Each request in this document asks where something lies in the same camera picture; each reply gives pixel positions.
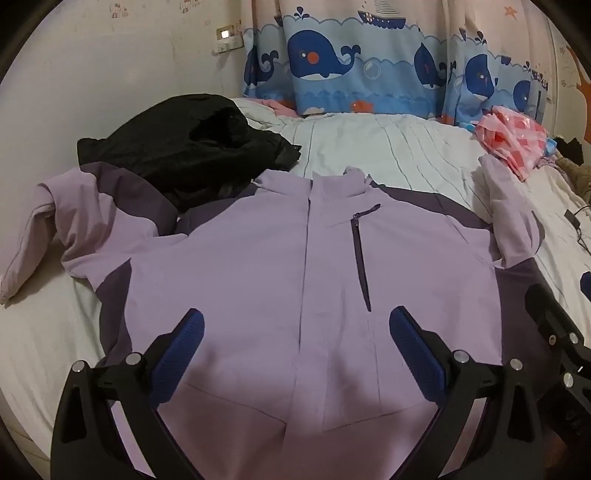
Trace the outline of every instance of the black jacket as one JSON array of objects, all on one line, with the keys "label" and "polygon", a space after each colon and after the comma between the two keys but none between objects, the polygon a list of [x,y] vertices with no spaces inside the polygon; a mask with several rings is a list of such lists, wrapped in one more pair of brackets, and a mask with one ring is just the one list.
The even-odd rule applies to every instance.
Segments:
[{"label": "black jacket", "polygon": [[159,103],[107,139],[83,138],[78,159],[131,170],[184,212],[236,196],[266,169],[291,170],[300,148],[250,127],[231,100],[203,94]]}]

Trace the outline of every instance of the whale curtain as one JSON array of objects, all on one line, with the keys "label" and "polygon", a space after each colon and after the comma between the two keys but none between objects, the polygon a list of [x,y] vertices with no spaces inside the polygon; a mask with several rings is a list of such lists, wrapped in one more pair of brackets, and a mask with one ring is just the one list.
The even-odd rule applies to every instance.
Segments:
[{"label": "whale curtain", "polygon": [[502,105],[541,123],[555,62],[530,0],[242,0],[242,29],[244,95],[300,115],[458,124]]}]

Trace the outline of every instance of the purple jacket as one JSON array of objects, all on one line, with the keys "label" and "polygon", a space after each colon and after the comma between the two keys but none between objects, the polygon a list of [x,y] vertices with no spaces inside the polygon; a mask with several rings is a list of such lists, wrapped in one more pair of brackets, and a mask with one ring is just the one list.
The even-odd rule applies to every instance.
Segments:
[{"label": "purple jacket", "polygon": [[37,187],[0,299],[56,231],[64,267],[102,301],[103,363],[203,312],[203,343],[159,412],[208,480],[389,478],[436,410],[389,336],[393,308],[451,350],[519,357],[543,380],[549,350],[524,307],[542,233],[507,167],[480,162],[493,225],[355,168],[266,171],[177,221],[141,178],[89,164]]}]

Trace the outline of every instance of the pink cloth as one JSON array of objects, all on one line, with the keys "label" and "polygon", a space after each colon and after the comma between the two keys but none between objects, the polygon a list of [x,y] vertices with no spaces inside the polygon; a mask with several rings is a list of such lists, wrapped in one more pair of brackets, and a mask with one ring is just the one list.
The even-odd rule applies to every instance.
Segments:
[{"label": "pink cloth", "polygon": [[260,98],[247,98],[247,100],[271,107],[275,111],[276,115],[290,116],[292,118],[301,118],[294,110],[292,110],[291,108],[287,108],[285,105],[279,103],[277,100],[263,100]]},{"label": "pink cloth", "polygon": [[545,155],[548,132],[530,117],[494,106],[476,126],[480,143],[524,181]]}]

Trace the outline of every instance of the jacket zipper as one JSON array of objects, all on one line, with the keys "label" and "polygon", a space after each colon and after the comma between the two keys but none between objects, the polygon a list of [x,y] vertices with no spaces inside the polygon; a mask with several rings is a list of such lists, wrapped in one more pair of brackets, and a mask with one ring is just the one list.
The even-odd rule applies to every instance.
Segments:
[{"label": "jacket zipper", "polygon": [[357,274],[359,275],[359,285],[361,285],[361,293],[365,300],[365,306],[368,312],[371,312],[371,302],[369,301],[369,287],[368,278],[365,273],[365,263],[363,261],[363,249],[361,247],[361,234],[359,233],[359,219],[365,215],[378,210],[382,205],[378,203],[365,212],[359,212],[353,215],[351,219],[351,230],[353,230],[353,246],[355,248],[355,262],[357,263]]}]

